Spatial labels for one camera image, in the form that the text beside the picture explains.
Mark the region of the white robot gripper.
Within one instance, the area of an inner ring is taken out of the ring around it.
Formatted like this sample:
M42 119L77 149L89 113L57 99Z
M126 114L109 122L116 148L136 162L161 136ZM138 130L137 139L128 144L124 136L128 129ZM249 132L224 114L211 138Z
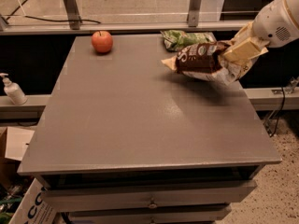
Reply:
M269 48L280 48L299 38L299 0L274 0L263 7L253 24L250 21L235 35L235 42L223 52L229 62L247 60L259 55L263 49L262 40L269 42Z

